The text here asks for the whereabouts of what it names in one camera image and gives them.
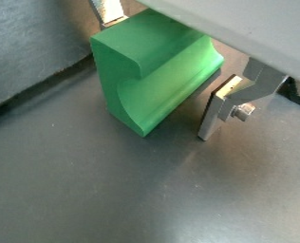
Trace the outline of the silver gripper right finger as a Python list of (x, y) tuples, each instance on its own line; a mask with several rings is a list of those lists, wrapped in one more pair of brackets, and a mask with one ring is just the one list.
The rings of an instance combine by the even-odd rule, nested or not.
[(208, 140), (230, 118), (245, 122), (256, 110), (252, 101), (273, 94), (287, 79), (284, 72), (249, 58), (242, 76), (233, 74), (212, 92), (198, 131), (201, 140)]

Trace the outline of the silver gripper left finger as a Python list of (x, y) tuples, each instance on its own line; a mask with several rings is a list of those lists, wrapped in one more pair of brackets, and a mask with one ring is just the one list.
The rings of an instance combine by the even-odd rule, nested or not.
[(101, 29), (110, 28), (128, 19), (120, 0), (89, 0), (89, 3)]

